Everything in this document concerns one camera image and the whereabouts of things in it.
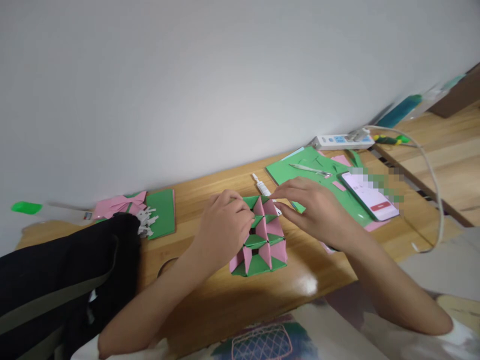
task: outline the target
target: glue tube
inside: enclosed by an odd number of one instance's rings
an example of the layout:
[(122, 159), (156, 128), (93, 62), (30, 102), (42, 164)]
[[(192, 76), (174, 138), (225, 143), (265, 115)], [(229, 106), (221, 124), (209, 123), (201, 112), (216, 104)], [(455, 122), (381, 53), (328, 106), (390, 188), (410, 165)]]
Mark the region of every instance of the glue tube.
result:
[[(254, 173), (251, 175), (253, 177), (253, 179), (256, 181), (256, 187), (258, 188), (258, 190), (260, 190), (260, 194), (262, 194), (263, 196), (270, 196), (272, 195), (272, 193), (270, 192), (270, 190), (265, 186), (264, 182), (263, 181), (260, 181), (259, 178), (257, 177), (257, 175), (255, 175)], [(282, 215), (282, 212), (275, 206), (275, 210), (276, 210), (276, 214), (278, 216)]]

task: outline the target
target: smartphone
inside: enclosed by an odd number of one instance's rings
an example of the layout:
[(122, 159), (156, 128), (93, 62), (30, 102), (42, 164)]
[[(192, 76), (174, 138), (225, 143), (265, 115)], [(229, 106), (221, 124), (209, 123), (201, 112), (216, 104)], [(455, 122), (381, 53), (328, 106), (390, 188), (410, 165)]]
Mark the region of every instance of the smartphone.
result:
[(341, 174), (342, 181), (353, 192), (375, 221), (385, 221), (400, 215), (399, 210), (378, 189), (363, 181), (363, 175)]

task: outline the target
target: black fabric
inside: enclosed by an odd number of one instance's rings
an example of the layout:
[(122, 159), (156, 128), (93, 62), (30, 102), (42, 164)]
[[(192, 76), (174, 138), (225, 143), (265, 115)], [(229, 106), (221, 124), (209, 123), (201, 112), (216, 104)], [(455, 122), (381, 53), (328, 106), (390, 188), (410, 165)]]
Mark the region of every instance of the black fabric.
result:
[[(93, 339), (135, 296), (140, 261), (139, 220), (117, 214), (69, 236), (0, 258), (0, 316), (55, 290), (96, 278), (115, 267), (96, 289), (0, 336), (2, 359), (16, 359), (64, 325), (64, 359)], [(89, 324), (87, 308), (94, 317)]]

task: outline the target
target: black bag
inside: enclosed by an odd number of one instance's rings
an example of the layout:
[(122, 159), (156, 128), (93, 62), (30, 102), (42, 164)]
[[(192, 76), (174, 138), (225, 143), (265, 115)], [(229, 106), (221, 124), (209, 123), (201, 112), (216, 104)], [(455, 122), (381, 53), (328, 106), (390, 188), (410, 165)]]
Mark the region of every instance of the black bag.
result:
[(1, 358), (66, 360), (99, 334), (135, 296), (139, 226), (118, 213), (1, 257)]

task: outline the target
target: power strip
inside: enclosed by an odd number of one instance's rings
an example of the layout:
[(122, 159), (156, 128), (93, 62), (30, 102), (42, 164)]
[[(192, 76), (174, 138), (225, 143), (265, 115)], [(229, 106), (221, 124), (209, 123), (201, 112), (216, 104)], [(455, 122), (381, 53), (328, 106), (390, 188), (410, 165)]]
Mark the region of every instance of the power strip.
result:
[(317, 150), (368, 149), (375, 144), (370, 135), (365, 135), (360, 141), (347, 139), (348, 134), (315, 136), (308, 145)]

